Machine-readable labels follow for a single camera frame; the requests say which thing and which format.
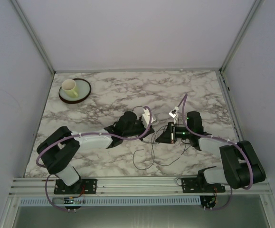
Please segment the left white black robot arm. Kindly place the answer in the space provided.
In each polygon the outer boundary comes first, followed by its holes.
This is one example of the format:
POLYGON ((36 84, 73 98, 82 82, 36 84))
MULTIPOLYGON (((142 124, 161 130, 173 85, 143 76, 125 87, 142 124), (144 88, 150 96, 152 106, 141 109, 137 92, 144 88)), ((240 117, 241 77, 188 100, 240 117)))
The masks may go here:
POLYGON ((141 117, 127 111, 114 124, 92 133, 76 133, 62 126, 38 146, 37 160, 42 160, 49 174, 61 179, 62 184, 78 188, 81 177, 70 162, 79 150, 110 149, 123 141, 142 139, 154 133, 155 121, 155 116, 145 109, 141 117))

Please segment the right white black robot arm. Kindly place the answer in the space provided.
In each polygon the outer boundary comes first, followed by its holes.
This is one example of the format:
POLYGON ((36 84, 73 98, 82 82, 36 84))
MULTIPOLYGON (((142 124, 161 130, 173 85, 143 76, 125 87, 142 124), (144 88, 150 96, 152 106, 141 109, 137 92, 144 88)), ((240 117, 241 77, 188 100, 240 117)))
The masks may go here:
POLYGON ((214 188, 220 190, 222 185, 233 189, 247 188, 266 179, 264 168, 249 141, 233 143, 205 132, 199 112, 188 112, 186 119, 186 127, 169 122, 156 142, 173 144, 178 139, 187 139, 194 149, 219 156, 222 161, 221 167, 198 171, 192 189, 208 192, 214 188))

